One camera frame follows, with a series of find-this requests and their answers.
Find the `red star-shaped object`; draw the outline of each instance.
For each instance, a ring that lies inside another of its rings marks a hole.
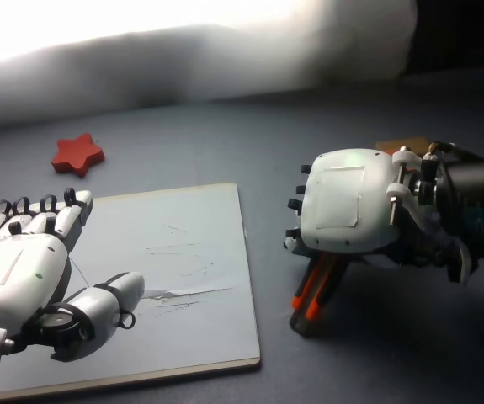
[[[89,133],[80,135],[72,141],[61,140],[56,144],[58,153],[51,163],[57,173],[74,172],[82,178],[87,175],[90,166],[105,159],[104,151],[93,144]]]

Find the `orange and black tool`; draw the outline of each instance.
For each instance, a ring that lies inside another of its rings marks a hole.
[[[294,331],[309,337],[311,324],[331,300],[349,264],[349,256],[330,252],[320,252],[311,258],[292,300],[295,311],[290,326]]]

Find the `gray tabletop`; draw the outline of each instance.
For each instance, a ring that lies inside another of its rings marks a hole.
[[[83,132],[104,149],[105,162],[84,179],[55,174],[56,140]],[[455,141],[484,154],[484,97],[319,91],[0,131],[0,198],[38,200],[68,186],[95,197],[225,181],[240,190],[261,369],[57,400],[484,402],[484,266],[467,289],[435,268],[353,266],[320,338],[305,340],[288,325],[306,266],[282,248],[284,230],[294,222],[286,203],[304,181],[300,165],[322,152],[411,136]]]

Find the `bright light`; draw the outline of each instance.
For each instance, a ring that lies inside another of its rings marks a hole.
[[[194,24],[290,18],[303,0],[0,1],[0,60],[53,45]]]

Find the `white robotic hand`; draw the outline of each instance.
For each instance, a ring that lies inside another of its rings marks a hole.
[[[68,362],[96,351],[117,327],[133,327],[144,291],[140,274],[117,275],[62,301],[72,272],[68,254],[92,206],[89,191],[73,189],[60,203],[53,195],[33,205],[26,197],[0,201],[0,355],[41,344],[55,349],[52,359]]]

